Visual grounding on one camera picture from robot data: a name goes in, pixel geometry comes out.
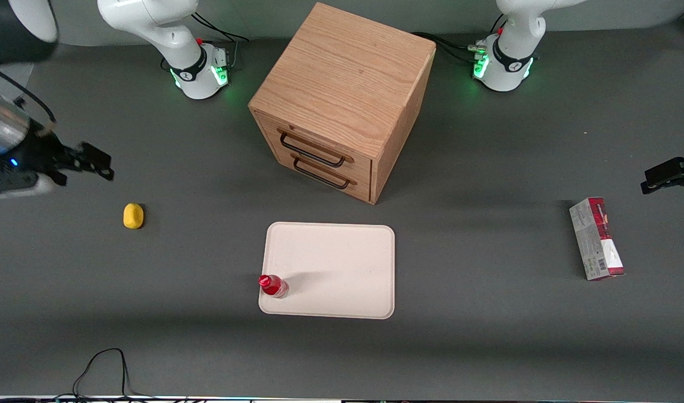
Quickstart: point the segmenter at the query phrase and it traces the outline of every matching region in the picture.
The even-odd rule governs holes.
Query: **wooden drawer cabinet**
[[[375,204],[419,115],[434,51],[317,3],[248,106],[280,164]]]

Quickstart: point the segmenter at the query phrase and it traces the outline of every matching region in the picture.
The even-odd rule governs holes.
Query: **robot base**
[[[201,48],[207,54],[207,65],[199,72],[195,80],[184,81],[171,71],[175,79],[175,85],[187,97],[194,100],[212,97],[220,88],[227,85],[229,79],[227,76],[227,53],[225,53],[225,49],[215,48],[211,44],[202,44]]]
[[[498,34],[493,34],[485,39],[480,39],[476,42],[477,46],[485,46],[486,49],[491,49],[494,41],[498,38]],[[494,56],[493,51],[486,51],[482,58],[474,64],[473,77],[483,82],[489,89],[508,92],[515,90],[521,82],[528,77],[533,64],[533,58],[525,67],[516,72],[506,71],[504,64],[498,61]]]

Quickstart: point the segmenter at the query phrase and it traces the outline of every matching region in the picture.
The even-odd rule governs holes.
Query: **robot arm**
[[[571,7],[585,0],[496,0],[507,16],[503,33],[491,34],[477,41],[474,49],[482,49],[474,77],[495,91],[511,91],[529,74],[533,52],[546,33],[548,10]]]
[[[212,97],[228,79],[224,49],[198,43],[187,26],[172,25],[197,7],[197,0],[99,0],[99,12],[108,25],[155,46],[170,64],[176,85],[200,100]]]
[[[47,59],[57,39],[47,0],[0,0],[0,63]],[[96,172],[112,180],[110,165],[111,157],[88,143],[81,143],[79,149],[64,146],[20,104],[0,96],[0,199],[45,193],[55,184],[65,186],[62,170]]]

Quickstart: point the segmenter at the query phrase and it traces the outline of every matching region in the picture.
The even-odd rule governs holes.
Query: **green led light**
[[[533,57],[528,61],[528,67],[526,67],[526,72],[523,74],[524,78],[528,77],[528,74],[531,72],[531,64],[533,64]]]
[[[214,74],[217,83],[222,87],[227,84],[227,69],[224,67],[210,66],[210,71]]]
[[[178,82],[178,77],[175,76],[173,69],[170,69],[170,75],[173,76],[173,79],[175,80],[175,86],[180,88],[180,82]]]
[[[484,55],[484,57],[477,62],[477,66],[474,68],[474,76],[481,78],[486,72],[486,67],[489,65],[489,57]]]

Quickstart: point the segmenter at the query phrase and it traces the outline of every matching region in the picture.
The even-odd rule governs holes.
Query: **yellow sponge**
[[[130,229],[138,229],[143,225],[143,207],[129,203],[123,211],[123,225]]]

